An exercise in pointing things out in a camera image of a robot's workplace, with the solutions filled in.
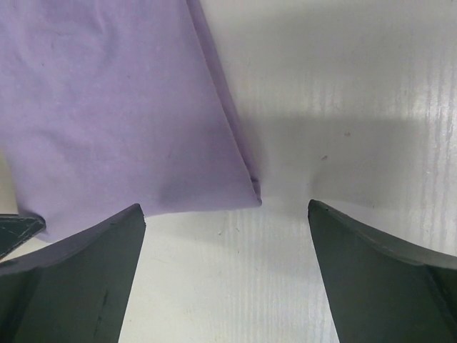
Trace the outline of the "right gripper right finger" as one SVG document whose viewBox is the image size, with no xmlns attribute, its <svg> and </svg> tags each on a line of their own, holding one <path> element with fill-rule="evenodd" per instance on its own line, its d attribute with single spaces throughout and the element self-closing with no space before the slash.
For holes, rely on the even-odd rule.
<svg viewBox="0 0 457 343">
<path fill-rule="evenodd" d="M 455 342 L 456 257 L 311 200 L 308 222 L 340 342 Z"/>
</svg>

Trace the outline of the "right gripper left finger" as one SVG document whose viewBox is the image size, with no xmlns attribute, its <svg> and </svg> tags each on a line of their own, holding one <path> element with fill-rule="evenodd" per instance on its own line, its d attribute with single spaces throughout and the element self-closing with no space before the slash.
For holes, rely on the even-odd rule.
<svg viewBox="0 0 457 343">
<path fill-rule="evenodd" d="M 1 263 L 2 342 L 117 342 L 146 231 L 134 204 Z"/>
</svg>

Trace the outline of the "purple t-shirt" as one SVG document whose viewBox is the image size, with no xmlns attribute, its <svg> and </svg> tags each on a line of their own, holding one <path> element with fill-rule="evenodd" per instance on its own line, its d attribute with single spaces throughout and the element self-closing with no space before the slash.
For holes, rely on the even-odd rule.
<svg viewBox="0 0 457 343">
<path fill-rule="evenodd" d="M 132 204 L 261 203 L 198 1 L 3 1 L 1 151 L 45 242 Z"/>
</svg>

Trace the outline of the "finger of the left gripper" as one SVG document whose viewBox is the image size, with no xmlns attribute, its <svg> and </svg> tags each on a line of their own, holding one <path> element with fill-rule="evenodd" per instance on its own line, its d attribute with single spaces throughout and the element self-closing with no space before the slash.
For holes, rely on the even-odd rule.
<svg viewBox="0 0 457 343">
<path fill-rule="evenodd" d="M 2 214 L 0 222 L 1 259 L 46 228 L 41 217 L 22 217 L 18 214 Z"/>
</svg>

